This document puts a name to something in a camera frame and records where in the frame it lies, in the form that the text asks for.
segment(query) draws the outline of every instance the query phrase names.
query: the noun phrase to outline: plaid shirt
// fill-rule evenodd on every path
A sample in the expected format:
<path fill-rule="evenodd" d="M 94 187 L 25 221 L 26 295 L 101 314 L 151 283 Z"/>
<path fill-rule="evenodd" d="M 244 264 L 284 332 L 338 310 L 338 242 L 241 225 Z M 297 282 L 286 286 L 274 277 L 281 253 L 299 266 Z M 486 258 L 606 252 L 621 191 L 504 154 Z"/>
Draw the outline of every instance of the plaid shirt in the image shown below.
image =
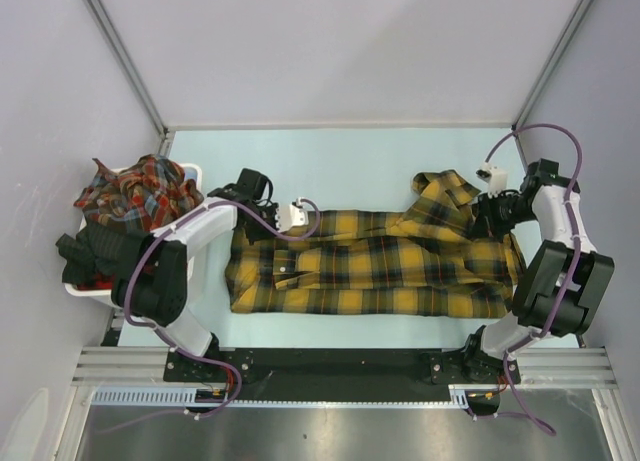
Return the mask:
<path fill-rule="evenodd" d="M 185 181 L 184 170 L 164 156 L 143 156 L 117 174 L 94 161 L 98 172 L 73 205 L 87 221 L 119 233 L 166 226 L 204 199 L 195 181 Z"/>
<path fill-rule="evenodd" d="M 412 189 L 419 198 L 404 213 L 324 211 L 304 241 L 251 246 L 236 231 L 225 271 L 232 310 L 504 316 L 524 271 L 515 238 L 469 239 L 479 191 L 455 171 L 418 174 Z"/>

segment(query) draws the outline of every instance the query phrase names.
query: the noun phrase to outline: metal frame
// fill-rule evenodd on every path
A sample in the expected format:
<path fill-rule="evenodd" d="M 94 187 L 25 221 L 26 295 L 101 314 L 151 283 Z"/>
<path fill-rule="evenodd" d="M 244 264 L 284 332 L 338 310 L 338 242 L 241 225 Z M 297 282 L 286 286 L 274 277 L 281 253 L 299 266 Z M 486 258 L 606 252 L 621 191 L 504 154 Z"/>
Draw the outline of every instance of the metal frame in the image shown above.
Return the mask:
<path fill-rule="evenodd" d="M 171 146 L 173 146 L 173 140 L 176 137 L 176 132 L 172 129 L 167 131 L 167 135 L 160 141 L 160 147 L 158 148 L 158 154 L 163 156 L 169 156 L 171 152 Z"/>
<path fill-rule="evenodd" d="M 574 8 L 567 24 L 565 25 L 558 41 L 556 41 L 555 46 L 551 50 L 551 54 L 547 59 L 547 62 L 544 64 L 542 71 L 536 78 L 535 83 L 533 83 L 533 87 L 531 91 L 529 91 L 529 95 L 527 99 L 520 109 L 518 116 L 516 117 L 513 125 L 514 127 L 522 126 L 529 117 L 529 114 L 533 110 L 534 106 L 538 102 L 540 95 L 544 91 L 545 87 L 549 83 L 551 76 L 555 72 L 556 68 L 560 64 L 562 57 L 567 52 L 567 48 L 569 47 L 571 41 L 575 37 L 578 32 L 578 28 L 582 25 L 589 8 L 593 5 L 595 0 L 578 0 L 576 7 Z"/>
<path fill-rule="evenodd" d="M 115 396 L 101 396 L 99 404 L 157 406 L 157 396 L 202 388 L 199 383 L 167 383 L 163 374 L 168 348 L 85 348 L 73 377 L 75 390 L 64 431 L 55 454 L 56 461 L 73 461 L 80 448 L 91 399 L 108 388 Z M 638 447 L 627 428 L 618 386 L 604 348 L 528 349 L 518 357 L 521 389 L 592 389 L 607 442 L 615 461 L 637 459 Z M 127 393 L 118 387 L 128 387 Z M 322 408 L 459 408 L 466 401 L 464 389 L 493 389 L 493 385 L 450 385 L 451 402 L 418 403 L 234 403 L 236 407 L 322 407 Z M 148 396 L 151 389 L 156 396 Z"/>
<path fill-rule="evenodd" d="M 127 48 L 125 47 L 118 31 L 116 30 L 113 21 L 109 17 L 107 10 L 102 3 L 102 0 L 84 0 L 87 8 L 93 15 L 98 28 L 102 32 L 105 41 L 111 48 L 113 54 L 115 55 L 116 61 L 122 68 L 122 72 L 124 73 L 125 78 L 129 82 L 129 86 L 131 87 L 133 93 L 138 98 L 142 107 L 145 111 L 145 114 L 149 118 L 149 121 L 155 128 L 158 136 L 163 139 L 166 134 L 166 128 L 164 122 L 162 121 L 162 117 L 158 112 L 149 91 L 147 90 L 144 82 L 142 81 L 142 77 L 131 59 Z"/>
<path fill-rule="evenodd" d="M 73 386 L 202 387 L 163 380 L 169 348 L 85 348 Z M 615 389 L 604 348 L 527 349 L 518 355 L 523 389 Z M 493 389 L 495 385 L 451 385 L 451 389 Z"/>

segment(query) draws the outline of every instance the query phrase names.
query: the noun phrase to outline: light blue table surface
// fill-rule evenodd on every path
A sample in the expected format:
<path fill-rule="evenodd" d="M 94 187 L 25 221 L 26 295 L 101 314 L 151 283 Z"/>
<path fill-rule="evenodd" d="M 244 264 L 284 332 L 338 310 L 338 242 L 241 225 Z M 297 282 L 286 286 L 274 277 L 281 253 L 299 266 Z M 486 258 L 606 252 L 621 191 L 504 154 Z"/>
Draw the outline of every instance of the light blue table surface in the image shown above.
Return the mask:
<path fill-rule="evenodd" d="M 404 211 L 415 195 L 416 173 L 455 169 L 480 189 L 475 172 L 506 129 L 314 129 L 183 131 L 175 135 L 170 158 L 202 168 L 204 193 L 235 182 L 244 167 L 271 178 L 273 200 L 299 196 L 320 209 Z M 524 169 L 513 142 L 492 162 L 509 170 L 518 188 Z M 516 236 L 530 261 L 540 246 L 535 222 Z M 228 347 L 455 348 L 469 333 L 495 320 L 407 315 L 234 314 L 224 283 L 231 233 L 208 247 L 204 291 L 192 307 L 200 322 Z M 146 328 L 126 325 L 120 346 L 161 346 Z M 573 336 L 545 340 L 537 347 L 575 347 Z"/>

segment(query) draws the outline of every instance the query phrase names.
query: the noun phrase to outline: metal floor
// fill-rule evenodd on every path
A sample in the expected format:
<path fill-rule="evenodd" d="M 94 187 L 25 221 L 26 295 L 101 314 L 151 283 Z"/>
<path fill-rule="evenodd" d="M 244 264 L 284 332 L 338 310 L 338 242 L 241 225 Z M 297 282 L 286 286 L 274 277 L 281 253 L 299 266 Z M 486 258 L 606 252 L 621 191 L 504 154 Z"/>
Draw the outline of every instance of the metal floor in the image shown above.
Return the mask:
<path fill-rule="evenodd" d="M 152 408 L 91 409 L 79 461 L 611 460 L 591 391 L 533 391 L 530 422 L 478 421 L 458 410 L 232 408 L 194 422 L 167 415 L 108 435 L 91 433 Z M 502 409 L 515 409 L 508 394 Z"/>

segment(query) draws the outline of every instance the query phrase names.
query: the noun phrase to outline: black rail base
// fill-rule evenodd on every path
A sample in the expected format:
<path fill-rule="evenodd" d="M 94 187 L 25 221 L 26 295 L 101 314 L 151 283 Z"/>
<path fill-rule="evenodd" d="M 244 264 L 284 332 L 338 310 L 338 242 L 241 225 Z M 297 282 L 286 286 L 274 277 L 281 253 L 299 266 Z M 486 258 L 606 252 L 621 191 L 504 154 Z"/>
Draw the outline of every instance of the black rail base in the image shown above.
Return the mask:
<path fill-rule="evenodd" d="M 221 360 L 242 375 L 240 400 L 335 403 L 449 401 L 450 384 L 497 384 L 465 376 L 465 348 L 244 349 L 221 351 Z M 515 365 L 511 377 L 519 382 Z M 169 353 L 164 381 L 225 383 L 224 370 Z"/>

